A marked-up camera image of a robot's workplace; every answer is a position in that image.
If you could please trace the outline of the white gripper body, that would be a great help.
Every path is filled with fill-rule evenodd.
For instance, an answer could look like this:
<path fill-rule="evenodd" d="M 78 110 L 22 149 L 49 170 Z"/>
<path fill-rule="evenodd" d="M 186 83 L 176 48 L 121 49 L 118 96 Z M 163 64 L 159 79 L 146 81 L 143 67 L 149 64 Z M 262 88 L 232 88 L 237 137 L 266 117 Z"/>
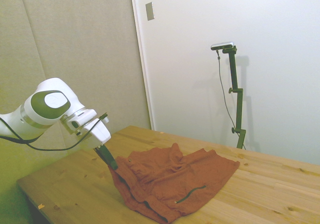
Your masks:
<path fill-rule="evenodd" d="M 77 125 L 77 132 L 80 133 L 77 146 L 82 149 L 94 149 L 104 145 L 110 140 L 111 134 L 106 127 L 109 122 L 108 114 L 104 113 L 96 118 L 96 111 L 85 109 L 74 118 L 74 127 Z"/>

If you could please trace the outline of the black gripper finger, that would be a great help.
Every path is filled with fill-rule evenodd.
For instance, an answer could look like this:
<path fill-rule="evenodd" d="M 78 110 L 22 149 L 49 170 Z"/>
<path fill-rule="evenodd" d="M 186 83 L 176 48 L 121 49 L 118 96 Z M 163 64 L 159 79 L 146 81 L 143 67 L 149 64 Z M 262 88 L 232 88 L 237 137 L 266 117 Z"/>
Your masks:
<path fill-rule="evenodd" d="M 112 156 L 112 154 L 109 151 L 109 160 L 110 160 L 110 167 L 113 170 L 116 170 L 118 168 L 117 162 L 115 160 L 115 158 Z"/>
<path fill-rule="evenodd" d="M 96 147 L 94 148 L 97 155 L 108 165 L 110 166 L 110 159 L 109 159 L 109 150 L 106 147 Z"/>

